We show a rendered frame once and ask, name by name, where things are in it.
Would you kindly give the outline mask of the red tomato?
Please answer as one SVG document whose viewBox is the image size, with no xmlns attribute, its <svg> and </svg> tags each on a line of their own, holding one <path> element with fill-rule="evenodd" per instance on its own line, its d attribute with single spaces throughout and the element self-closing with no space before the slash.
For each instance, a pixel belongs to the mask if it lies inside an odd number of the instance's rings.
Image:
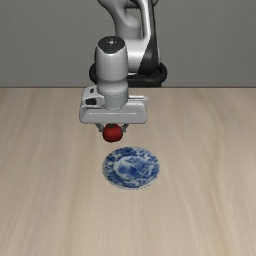
<svg viewBox="0 0 256 256">
<path fill-rule="evenodd" d="M 121 127 L 118 124 L 107 124 L 103 130 L 103 138 L 107 142 L 117 142 L 123 136 Z"/>
</svg>

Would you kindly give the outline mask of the blue and white plate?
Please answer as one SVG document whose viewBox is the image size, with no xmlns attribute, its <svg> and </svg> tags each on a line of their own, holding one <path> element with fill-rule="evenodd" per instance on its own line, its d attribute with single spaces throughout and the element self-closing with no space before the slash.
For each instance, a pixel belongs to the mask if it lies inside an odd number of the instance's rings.
<svg viewBox="0 0 256 256">
<path fill-rule="evenodd" d="M 151 185 L 160 174 L 157 157 L 140 147 L 122 147 L 109 153 L 103 161 L 102 173 L 113 186 L 125 190 Z"/>
</svg>

